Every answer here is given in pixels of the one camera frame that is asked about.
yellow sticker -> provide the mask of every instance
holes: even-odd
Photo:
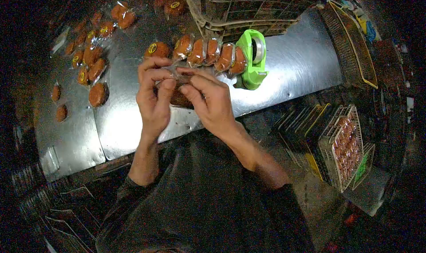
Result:
[[[170,5],[171,8],[176,8],[180,5],[181,3],[179,2],[174,2],[173,4]]]
[[[149,53],[153,53],[156,50],[157,50],[157,44],[156,43],[151,44],[150,47],[148,48]]]

sleeve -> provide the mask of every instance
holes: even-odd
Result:
[[[262,195],[284,252],[315,252],[305,217],[291,184]]]

finger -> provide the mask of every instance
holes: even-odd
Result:
[[[170,98],[173,95],[175,87],[176,80],[174,79],[165,79],[160,84],[158,84],[157,106],[164,108],[169,107]]]
[[[183,95],[192,102],[197,115],[204,115],[207,113],[206,102],[201,97],[201,93],[191,85],[183,85],[179,88]]]

pastry package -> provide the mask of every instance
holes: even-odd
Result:
[[[207,56],[205,60],[205,66],[210,66],[216,63],[220,56],[220,50],[222,48],[222,41],[218,38],[211,38],[207,44]]]
[[[156,41],[151,43],[149,47],[146,48],[144,57],[148,58],[148,57],[155,56],[155,57],[167,58],[169,56],[169,53],[170,53],[170,49],[167,46],[167,44],[161,41]]]
[[[189,67],[195,68],[202,65],[206,59],[206,51],[207,43],[202,38],[196,40],[187,58]]]
[[[225,43],[222,45],[222,50],[219,58],[214,64],[217,73],[228,70],[235,61],[235,44]]]
[[[242,49],[237,46],[235,47],[235,61],[229,69],[231,75],[239,75],[247,69],[247,57]]]
[[[188,57],[188,55],[192,52],[194,39],[194,34],[188,34],[182,36],[176,42],[175,49],[173,50],[173,62],[184,60]]]

stainless steel table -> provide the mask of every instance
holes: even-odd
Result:
[[[82,171],[105,159],[116,159],[136,150],[142,129],[135,100],[139,88],[138,64],[154,40],[171,41],[170,38],[179,33],[178,28],[159,21],[149,5],[142,8],[135,25],[125,31],[117,30],[105,48],[109,68],[100,82],[107,83],[109,98],[99,108],[88,108],[88,90],[78,86],[77,72],[69,69],[69,60],[66,64],[61,60],[52,64],[60,64],[63,73],[69,73],[63,84],[65,93],[74,98],[70,100],[73,106],[69,119],[55,124],[54,104],[48,97],[55,78],[51,75],[51,82],[42,93],[41,118],[36,131],[40,156],[47,152],[48,146],[55,145],[60,172],[55,172],[52,178]],[[236,89],[235,78],[228,79],[226,74],[218,76],[230,87],[235,117],[342,83],[332,42],[315,9],[304,12],[301,21],[290,27],[287,34],[265,40],[269,75],[257,90]],[[170,123],[159,142],[203,127],[193,110],[171,107],[171,111]]]

